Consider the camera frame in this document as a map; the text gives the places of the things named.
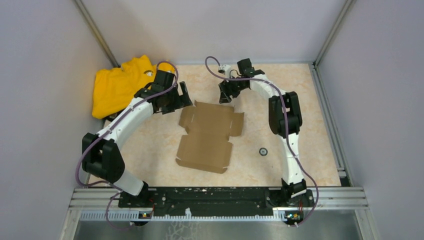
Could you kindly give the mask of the brown cardboard box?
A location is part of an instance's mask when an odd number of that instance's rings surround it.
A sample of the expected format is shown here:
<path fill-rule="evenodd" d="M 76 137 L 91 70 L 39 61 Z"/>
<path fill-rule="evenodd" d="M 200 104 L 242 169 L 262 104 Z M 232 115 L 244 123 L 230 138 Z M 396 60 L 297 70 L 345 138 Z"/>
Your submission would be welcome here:
<path fill-rule="evenodd" d="M 182 109 L 179 125 L 181 136 L 176 163 L 181 167 L 223 174 L 230 165 L 231 137 L 242 135 L 243 112 L 233 106 L 195 101 Z"/>

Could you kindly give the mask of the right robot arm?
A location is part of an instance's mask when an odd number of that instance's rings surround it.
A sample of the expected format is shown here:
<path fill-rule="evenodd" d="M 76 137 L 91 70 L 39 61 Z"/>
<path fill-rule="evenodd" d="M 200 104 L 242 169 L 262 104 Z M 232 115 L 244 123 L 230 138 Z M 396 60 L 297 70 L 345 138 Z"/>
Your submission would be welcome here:
<path fill-rule="evenodd" d="M 250 59 L 237 62 L 237 76 L 228 64 L 218 64 L 220 79 L 219 103 L 230 103 L 241 91 L 250 89 L 268 102 L 268 125 L 279 136 L 285 154 L 282 174 L 281 199 L 287 206 L 295 206 L 307 192 L 304 169 L 300 163 L 299 135 L 303 118 L 296 92 L 287 92 L 271 81 L 261 69 L 255 69 Z"/>

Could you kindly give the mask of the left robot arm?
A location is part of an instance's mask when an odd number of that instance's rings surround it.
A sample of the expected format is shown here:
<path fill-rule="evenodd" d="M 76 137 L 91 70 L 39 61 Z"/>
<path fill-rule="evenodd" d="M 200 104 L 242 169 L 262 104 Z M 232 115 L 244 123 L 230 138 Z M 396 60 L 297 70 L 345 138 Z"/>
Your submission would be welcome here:
<path fill-rule="evenodd" d="M 130 196 L 138 207 L 149 203 L 149 185 L 126 169 L 121 148 L 149 117 L 192 106 L 186 83 L 177 72 L 158 70 L 152 82 L 140 88 L 129 105 L 106 127 L 82 138 L 82 170 Z"/>

